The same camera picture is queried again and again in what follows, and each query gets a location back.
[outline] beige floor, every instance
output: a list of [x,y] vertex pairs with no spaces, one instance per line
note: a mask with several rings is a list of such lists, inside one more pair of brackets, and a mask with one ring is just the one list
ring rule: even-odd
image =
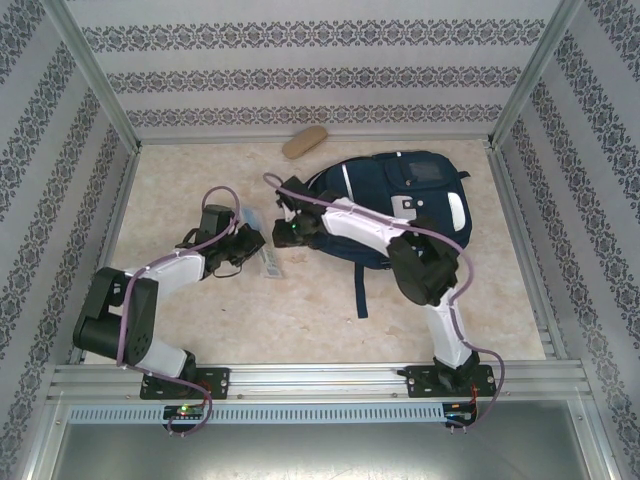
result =
[[[480,141],[328,142],[294,161],[285,159],[280,148],[269,143],[145,146],[113,265],[140,266],[170,251],[198,225],[200,199],[211,186],[234,188],[271,226],[280,212],[262,181],[265,171],[306,179],[349,157],[431,150],[471,173],[464,186],[474,222],[468,252],[477,277],[460,301],[468,338],[505,359],[544,358]],[[231,205],[225,194],[215,201]],[[210,278],[163,301],[155,334],[191,350],[199,363],[431,360],[424,312],[403,297],[391,272],[366,272],[370,316],[358,319],[351,263],[307,248],[276,253],[285,279],[262,278],[254,258],[235,278]],[[465,275],[463,269],[459,278]],[[90,356],[87,361],[108,360]]]

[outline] black strap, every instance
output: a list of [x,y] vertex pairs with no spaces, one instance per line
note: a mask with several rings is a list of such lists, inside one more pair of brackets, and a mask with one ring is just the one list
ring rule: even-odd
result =
[[355,264],[354,282],[356,284],[356,308],[358,309],[358,318],[367,318],[367,296],[364,291],[364,265]]

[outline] wall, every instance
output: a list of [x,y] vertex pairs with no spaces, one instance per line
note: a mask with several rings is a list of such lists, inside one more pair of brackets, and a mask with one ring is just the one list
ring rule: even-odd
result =
[[69,1],[143,140],[488,134],[558,0]]
[[567,350],[640,478],[640,2],[587,0],[502,145]]
[[100,258],[129,154],[42,6],[0,1],[0,479]]

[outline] purple cable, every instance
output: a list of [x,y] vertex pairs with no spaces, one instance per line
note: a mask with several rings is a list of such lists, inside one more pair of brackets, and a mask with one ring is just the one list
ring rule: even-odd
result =
[[395,223],[393,221],[385,222],[379,215],[376,215],[375,213],[372,213],[371,211],[368,211],[368,210],[363,210],[358,207],[348,207],[346,205],[330,203],[324,200],[309,197],[307,195],[301,195],[299,193],[292,192],[291,190],[287,190],[286,188],[283,188],[282,179],[273,173],[267,172],[262,176],[262,178],[267,183],[267,185],[269,185],[270,187],[273,187],[277,191],[282,192],[291,198],[296,198],[298,200],[302,200],[303,202],[312,203],[314,205],[321,205],[323,207],[342,210],[345,212],[359,213],[360,215],[363,215],[371,220],[375,220],[378,223],[382,223],[389,227],[399,228],[400,230],[405,230],[408,232],[414,232],[414,233],[426,235],[428,237],[432,237],[432,238],[435,238],[436,240],[440,240],[441,242],[446,243],[447,245],[449,245],[451,248],[453,248],[455,251],[457,251],[460,254],[460,257],[462,257],[465,263],[467,264],[469,275],[467,276],[467,279],[462,284],[462,286],[449,299],[449,311],[451,312],[453,329],[456,332],[456,336],[465,347],[471,350],[476,350],[477,352],[485,353],[487,355],[491,355],[495,357],[496,360],[498,361],[498,364],[500,365],[500,380],[498,381],[498,385],[496,387],[496,393],[493,395],[493,397],[491,397],[491,401],[489,402],[489,405],[485,409],[482,416],[479,419],[477,419],[473,424],[471,424],[469,427],[467,427],[465,429],[465,433],[466,433],[466,430],[471,430],[472,428],[475,428],[475,426],[478,425],[478,423],[482,419],[484,419],[487,416],[487,414],[493,409],[493,406],[495,405],[496,400],[498,399],[498,396],[502,391],[502,386],[504,385],[504,377],[505,377],[505,365],[504,365],[504,360],[502,360],[502,357],[497,352],[494,352],[493,350],[489,350],[488,348],[476,347],[475,345],[469,343],[467,339],[464,338],[464,335],[462,334],[462,330],[460,329],[460,325],[458,324],[458,319],[456,318],[455,309],[453,308],[453,302],[455,302],[464,292],[466,292],[469,289],[469,287],[471,286],[471,282],[473,282],[473,277],[474,277],[473,262],[471,262],[471,259],[469,258],[467,253],[464,251],[464,249],[460,245],[458,245],[456,242],[451,240],[449,237],[446,237],[438,232],[427,230],[426,228],[414,227],[412,225],[406,225],[404,223]]
[[[227,228],[225,228],[222,232],[220,232],[218,235],[213,237],[211,240],[207,240],[206,242],[201,243],[200,245],[196,245],[196,246],[191,247],[191,248],[186,249],[186,250],[181,250],[179,252],[174,252],[174,253],[172,253],[170,255],[165,255],[164,257],[158,258],[157,260],[154,260],[153,262],[151,262],[148,265],[146,265],[146,266],[142,267],[141,269],[139,269],[129,279],[129,283],[127,284],[127,289],[125,290],[125,294],[124,294],[124,302],[122,303],[122,319],[120,321],[120,336],[119,336],[119,340],[118,340],[118,353],[116,355],[116,365],[118,367],[131,368],[132,370],[136,370],[138,372],[142,372],[145,375],[154,376],[154,377],[159,378],[161,380],[166,380],[168,382],[177,383],[178,385],[184,385],[184,386],[189,387],[189,388],[194,388],[194,389],[202,392],[202,394],[205,397],[205,400],[209,404],[209,408],[207,409],[207,413],[205,414],[203,419],[200,421],[200,423],[196,424],[191,430],[189,430],[187,432],[180,433],[181,437],[186,437],[187,435],[191,435],[191,434],[197,432],[198,430],[200,430],[207,423],[207,421],[211,417],[211,412],[213,410],[213,399],[211,398],[211,393],[208,392],[206,388],[203,388],[202,386],[197,385],[195,383],[187,382],[186,380],[181,380],[179,378],[168,377],[166,375],[161,375],[161,374],[158,374],[158,373],[150,372],[148,370],[143,370],[143,369],[138,368],[138,367],[125,365],[125,363],[124,363],[124,345],[125,345],[125,340],[126,340],[126,337],[127,337],[127,324],[129,323],[129,306],[130,306],[130,303],[131,303],[131,295],[133,293],[134,284],[150,268],[157,267],[158,265],[162,265],[163,263],[165,263],[168,260],[173,260],[174,258],[179,258],[179,257],[185,256],[185,255],[187,255],[189,253],[197,252],[198,250],[201,250],[201,249],[206,248],[206,247],[208,247],[210,245],[213,245],[218,240],[220,240],[222,237],[224,237],[230,230],[235,228],[235,226],[238,223],[238,220],[240,218],[240,216],[239,216],[240,215],[240,199],[238,198],[238,195],[236,194],[236,192],[234,192],[231,188],[226,187],[224,185],[221,185],[221,186],[213,187],[212,189],[210,189],[207,193],[204,194],[204,197],[202,197],[202,209],[204,210],[204,207],[207,204],[207,199],[209,198],[209,196],[213,192],[218,191],[218,190],[225,190],[225,191],[229,192],[231,194],[231,196],[233,197],[233,200],[235,202],[235,208],[233,210],[233,220],[227,226]],[[171,435],[173,435],[173,433],[175,433],[173,430],[171,430],[171,424],[173,423],[174,419],[175,419],[175,417],[170,418],[169,419],[169,423],[167,425],[167,429],[169,430],[169,434],[171,434]]]

